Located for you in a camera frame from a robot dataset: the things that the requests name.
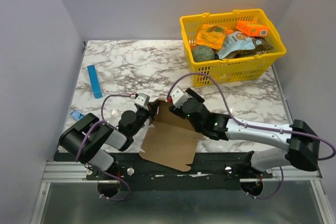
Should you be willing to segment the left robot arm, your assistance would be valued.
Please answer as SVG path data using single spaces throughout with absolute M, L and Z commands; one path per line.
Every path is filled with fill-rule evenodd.
M 59 145 L 78 162 L 97 167 L 104 179 L 112 179 L 116 175 L 117 161 L 101 148 L 102 145 L 121 152 L 127 150 L 145 122 L 155 118 L 158 106 L 157 102 L 150 102 L 146 109 L 137 105 L 135 112 L 123 112 L 117 129 L 89 113 L 62 133 Z

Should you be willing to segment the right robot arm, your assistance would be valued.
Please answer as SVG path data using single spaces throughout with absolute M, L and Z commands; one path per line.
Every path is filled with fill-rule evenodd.
M 270 145 L 271 149 L 254 152 L 250 160 L 241 165 L 242 173 L 249 178 L 267 169 L 291 165 L 297 169 L 315 172 L 318 169 L 319 141 L 303 121 L 294 132 L 289 124 L 271 125 L 236 119 L 227 114 L 210 112 L 204 99 L 188 88 L 176 88 L 169 95 L 169 111 L 187 119 L 195 132 L 211 140 L 240 140 Z

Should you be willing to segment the brown cardboard box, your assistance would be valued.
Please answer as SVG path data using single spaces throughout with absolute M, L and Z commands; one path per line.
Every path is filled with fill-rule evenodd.
M 163 99 L 156 102 L 155 120 L 150 123 L 139 155 L 144 160 L 188 172 L 203 136 L 194 131 L 188 120 L 171 113 L 168 102 Z

